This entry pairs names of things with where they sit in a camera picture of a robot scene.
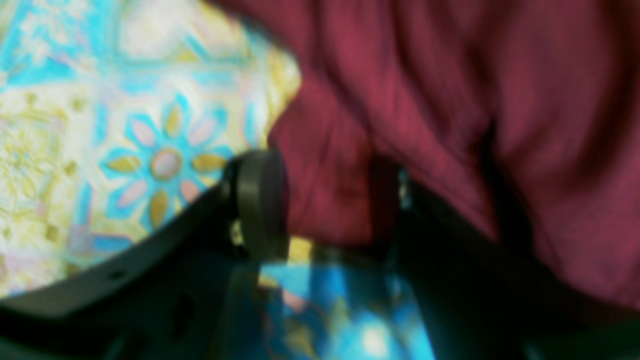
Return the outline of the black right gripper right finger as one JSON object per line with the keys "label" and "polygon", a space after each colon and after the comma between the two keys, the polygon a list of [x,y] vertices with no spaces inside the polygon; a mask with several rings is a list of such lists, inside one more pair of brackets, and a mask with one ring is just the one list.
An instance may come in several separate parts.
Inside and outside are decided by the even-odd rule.
{"label": "black right gripper right finger", "polygon": [[639,314],[561,283],[533,256],[531,224],[493,161],[493,244],[441,198],[374,160],[372,188],[398,210],[386,266],[407,281],[437,360],[637,360]]}

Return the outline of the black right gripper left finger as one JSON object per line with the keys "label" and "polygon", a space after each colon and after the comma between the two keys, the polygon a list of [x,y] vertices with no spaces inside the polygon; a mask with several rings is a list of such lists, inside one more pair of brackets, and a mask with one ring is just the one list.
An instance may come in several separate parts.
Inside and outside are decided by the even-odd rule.
{"label": "black right gripper left finger", "polygon": [[1,301],[3,360],[210,359],[235,285],[285,260],[285,166],[233,158],[221,182],[152,235],[71,278]]}

